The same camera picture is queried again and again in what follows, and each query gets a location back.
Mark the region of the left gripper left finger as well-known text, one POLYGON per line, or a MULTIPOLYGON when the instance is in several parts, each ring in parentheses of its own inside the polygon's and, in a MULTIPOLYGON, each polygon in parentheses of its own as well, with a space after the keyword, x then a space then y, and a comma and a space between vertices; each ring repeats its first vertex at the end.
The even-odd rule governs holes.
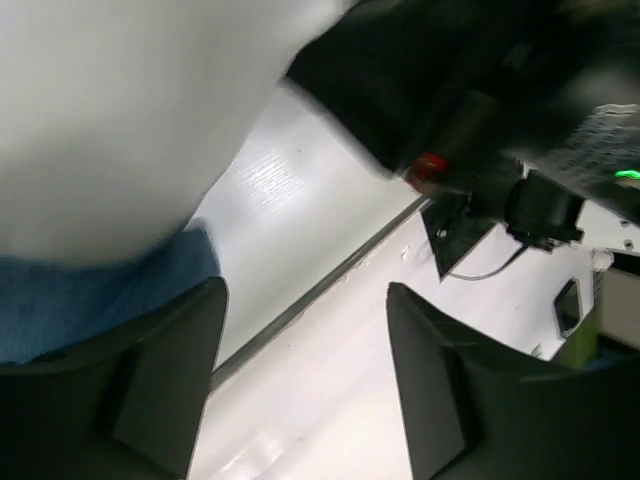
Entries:
POLYGON ((5 479, 183 479, 227 310, 224 280, 1 368, 5 479))

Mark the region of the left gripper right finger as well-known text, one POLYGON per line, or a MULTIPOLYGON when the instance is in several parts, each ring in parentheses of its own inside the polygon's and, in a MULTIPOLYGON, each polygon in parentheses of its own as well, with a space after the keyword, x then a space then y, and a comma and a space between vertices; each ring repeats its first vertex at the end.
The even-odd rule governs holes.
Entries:
POLYGON ((639 359, 593 370, 512 349, 408 286, 388 331, 417 479, 635 479, 639 359))

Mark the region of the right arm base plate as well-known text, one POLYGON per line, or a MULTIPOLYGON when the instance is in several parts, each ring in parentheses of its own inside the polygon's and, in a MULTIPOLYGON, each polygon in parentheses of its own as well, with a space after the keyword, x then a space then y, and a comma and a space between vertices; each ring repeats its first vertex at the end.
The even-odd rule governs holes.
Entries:
POLYGON ((422 209, 422 221, 440 281, 447 276, 479 281, 496 275, 509 264, 505 260, 498 268, 483 275, 453 272, 495 226, 489 220, 473 217, 469 211, 468 197, 451 193, 442 194, 422 209))

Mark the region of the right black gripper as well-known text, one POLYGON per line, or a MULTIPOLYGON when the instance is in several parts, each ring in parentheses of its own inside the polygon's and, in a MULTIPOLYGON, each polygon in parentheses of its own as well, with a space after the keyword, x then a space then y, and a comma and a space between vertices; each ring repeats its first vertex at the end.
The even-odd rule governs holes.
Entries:
POLYGON ((422 193, 467 190, 557 143, 541 112, 579 43, 562 1, 359 1, 286 77, 381 170, 422 193))

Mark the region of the blue pillowcase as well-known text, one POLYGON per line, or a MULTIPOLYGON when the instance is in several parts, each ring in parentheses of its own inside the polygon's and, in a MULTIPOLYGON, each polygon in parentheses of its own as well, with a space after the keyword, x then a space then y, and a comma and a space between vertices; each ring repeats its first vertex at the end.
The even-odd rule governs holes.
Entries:
POLYGON ((150 313, 219 274, 207 230, 100 267, 1 260, 1 361, 22 364, 150 313))

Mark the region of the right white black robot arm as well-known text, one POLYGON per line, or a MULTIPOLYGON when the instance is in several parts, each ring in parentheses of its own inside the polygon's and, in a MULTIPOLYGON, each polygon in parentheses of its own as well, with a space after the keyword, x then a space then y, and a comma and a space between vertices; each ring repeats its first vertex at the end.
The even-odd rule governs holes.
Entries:
POLYGON ((384 170, 525 244, 639 251, 635 1, 359 1, 286 77, 384 170))

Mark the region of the white pillow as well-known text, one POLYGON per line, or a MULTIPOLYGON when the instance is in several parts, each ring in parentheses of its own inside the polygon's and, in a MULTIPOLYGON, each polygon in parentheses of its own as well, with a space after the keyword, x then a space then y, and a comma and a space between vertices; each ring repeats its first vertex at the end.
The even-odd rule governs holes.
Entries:
POLYGON ((1 252, 135 257, 181 228, 339 1, 5 1, 1 252))

